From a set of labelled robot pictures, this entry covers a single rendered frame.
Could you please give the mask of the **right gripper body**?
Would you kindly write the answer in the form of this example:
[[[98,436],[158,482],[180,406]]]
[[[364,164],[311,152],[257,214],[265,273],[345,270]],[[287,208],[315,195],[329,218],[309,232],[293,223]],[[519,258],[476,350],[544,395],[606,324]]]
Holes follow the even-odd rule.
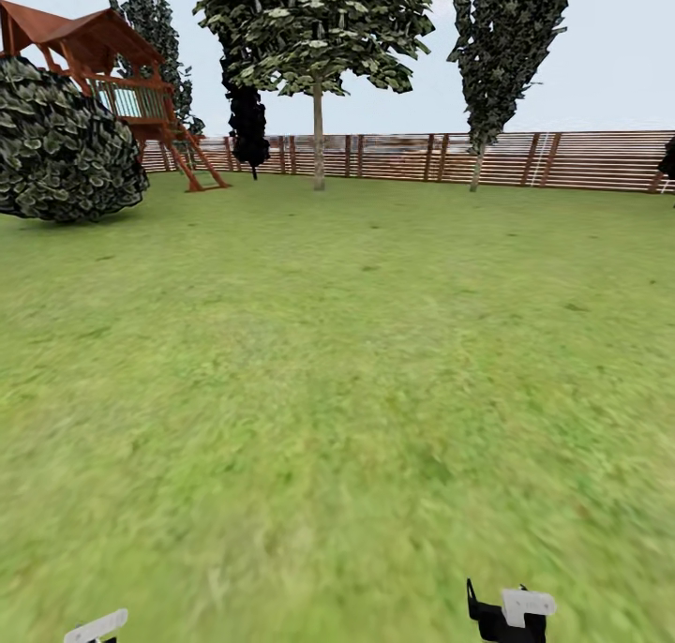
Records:
[[[524,612],[525,628],[510,626],[501,606],[477,605],[478,628],[483,640],[495,643],[545,643],[546,619]]]

